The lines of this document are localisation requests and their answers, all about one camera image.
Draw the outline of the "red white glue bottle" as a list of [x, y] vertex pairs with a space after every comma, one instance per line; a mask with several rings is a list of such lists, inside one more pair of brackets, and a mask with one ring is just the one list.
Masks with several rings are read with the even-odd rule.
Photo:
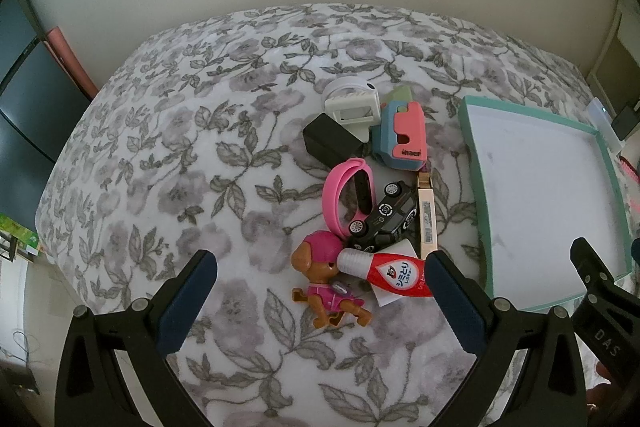
[[345, 248], [336, 259], [338, 271], [366, 280], [389, 293], [414, 297], [432, 297], [425, 278], [425, 261], [396, 253], [370, 254]]

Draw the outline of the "gold white lighter stick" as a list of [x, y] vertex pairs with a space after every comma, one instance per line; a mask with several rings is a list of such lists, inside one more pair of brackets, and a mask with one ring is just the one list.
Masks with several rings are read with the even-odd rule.
[[425, 259], [438, 248], [435, 193], [431, 177], [426, 171], [418, 176], [418, 199], [420, 210], [420, 257]]

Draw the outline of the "black toy car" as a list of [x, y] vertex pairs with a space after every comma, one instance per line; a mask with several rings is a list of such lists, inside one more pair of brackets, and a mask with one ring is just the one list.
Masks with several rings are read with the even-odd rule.
[[382, 251], [403, 239], [416, 243], [418, 199], [414, 188], [404, 181], [384, 186], [384, 197], [364, 220], [349, 225], [347, 246], [360, 251]]

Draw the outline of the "brown pink puppy toy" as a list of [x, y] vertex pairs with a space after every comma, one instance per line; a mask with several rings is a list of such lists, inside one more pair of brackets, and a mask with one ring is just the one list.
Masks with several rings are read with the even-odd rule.
[[344, 249], [339, 237], [329, 231], [315, 231], [307, 235], [293, 251], [291, 265], [308, 281], [306, 289], [292, 289], [294, 303], [306, 303], [314, 312], [312, 324], [316, 329], [337, 327], [346, 314], [355, 317], [360, 326], [367, 326], [372, 314], [364, 301], [352, 295], [349, 289], [337, 289], [337, 257]]

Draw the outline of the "pink wristband watch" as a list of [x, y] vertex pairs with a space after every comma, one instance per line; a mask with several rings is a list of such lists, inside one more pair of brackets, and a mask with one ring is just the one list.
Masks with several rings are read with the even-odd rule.
[[349, 158], [331, 168], [321, 195], [322, 216], [328, 229], [349, 238], [352, 221], [364, 221], [376, 204], [373, 172], [363, 158]]

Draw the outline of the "black power adapter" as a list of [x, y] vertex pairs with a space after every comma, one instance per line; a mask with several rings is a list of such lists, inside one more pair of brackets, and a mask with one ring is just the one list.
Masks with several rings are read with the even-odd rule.
[[330, 167], [364, 153], [364, 143], [325, 113], [307, 124], [303, 139], [307, 152]]

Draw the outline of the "teal rimmed white tray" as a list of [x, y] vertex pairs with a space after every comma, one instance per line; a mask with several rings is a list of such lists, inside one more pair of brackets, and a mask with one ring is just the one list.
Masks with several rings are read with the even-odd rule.
[[518, 309], [548, 309], [584, 295], [570, 262], [583, 237], [620, 281], [631, 236], [617, 170], [589, 124], [539, 108], [466, 96], [459, 108], [471, 155], [485, 291]]

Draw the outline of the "white router box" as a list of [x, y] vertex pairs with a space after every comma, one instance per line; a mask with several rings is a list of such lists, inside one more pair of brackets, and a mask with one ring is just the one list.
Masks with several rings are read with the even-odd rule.
[[622, 153], [624, 142], [620, 141], [613, 129], [610, 114], [598, 98], [593, 98], [587, 105], [588, 117], [599, 131], [608, 149], [616, 156]]

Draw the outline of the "green foam piece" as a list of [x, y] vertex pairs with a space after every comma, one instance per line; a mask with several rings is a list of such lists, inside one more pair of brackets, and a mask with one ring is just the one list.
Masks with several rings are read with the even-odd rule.
[[390, 92], [386, 93], [383, 98], [383, 102], [385, 104], [390, 104], [390, 102], [402, 102], [402, 103], [410, 103], [413, 101], [412, 92], [409, 86], [402, 84], [390, 90]]

